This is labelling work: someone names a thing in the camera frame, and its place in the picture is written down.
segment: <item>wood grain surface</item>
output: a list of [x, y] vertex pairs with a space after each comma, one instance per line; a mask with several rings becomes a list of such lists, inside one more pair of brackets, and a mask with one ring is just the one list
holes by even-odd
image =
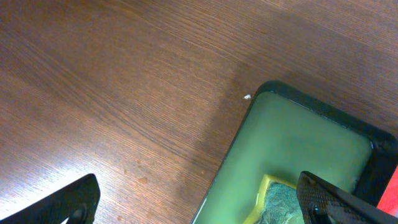
[[0, 218], [94, 173], [96, 223], [188, 223], [268, 80], [398, 134], [395, 0], [0, 11]]

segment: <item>black plastic object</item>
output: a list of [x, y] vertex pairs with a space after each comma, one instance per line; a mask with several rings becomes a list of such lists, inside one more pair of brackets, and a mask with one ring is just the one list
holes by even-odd
[[[229, 147], [229, 150], [234, 144], [236, 136], [238, 136], [245, 122], [245, 119], [250, 113], [253, 103], [256, 101], [257, 96], [264, 92], [273, 92], [275, 94], [283, 96], [284, 98], [291, 100], [299, 105], [302, 105], [312, 112], [319, 114], [320, 116], [324, 116], [327, 119], [332, 120], [362, 136], [365, 136], [370, 140], [373, 150], [369, 160], [367, 161], [366, 167], [364, 168], [361, 177], [359, 178], [353, 195], [373, 206], [377, 206], [381, 199], [381, 196], [384, 193], [384, 190], [389, 183], [390, 178], [392, 177], [398, 165], [398, 150], [395, 137], [390, 133], [387, 133], [373, 125], [365, 123], [358, 118], [355, 118], [320, 100], [317, 100], [314, 97], [304, 94], [301, 91], [298, 91], [295, 88], [286, 85], [285, 83], [282, 83], [280, 81], [269, 81], [262, 84], [258, 88], [256, 94], [252, 99], [249, 109], [244, 115], [238, 132], [236, 133], [234, 140]], [[195, 213], [194, 218], [197, 216], [202, 204], [203, 200], [197, 212]]]
[[0, 223], [93, 223], [99, 200], [97, 179], [88, 174]]
[[296, 193], [306, 224], [398, 223], [398, 218], [308, 171], [301, 173]]

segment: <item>small white debris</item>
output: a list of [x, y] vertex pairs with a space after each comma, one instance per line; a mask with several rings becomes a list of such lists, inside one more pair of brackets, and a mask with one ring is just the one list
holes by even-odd
[[250, 100], [251, 99], [251, 95], [247, 94], [246, 96], [243, 97], [245, 100]]

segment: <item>sponge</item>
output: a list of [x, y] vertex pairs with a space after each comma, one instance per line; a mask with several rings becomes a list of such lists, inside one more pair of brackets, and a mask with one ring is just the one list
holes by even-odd
[[304, 223], [295, 186], [276, 177], [264, 175], [254, 209], [243, 223]]

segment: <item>wooden table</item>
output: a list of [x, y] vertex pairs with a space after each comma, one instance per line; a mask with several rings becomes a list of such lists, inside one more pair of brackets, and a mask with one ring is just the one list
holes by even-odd
[[97, 223], [188, 223], [267, 80], [398, 134], [393, 0], [0, 10], [0, 218], [94, 173]]

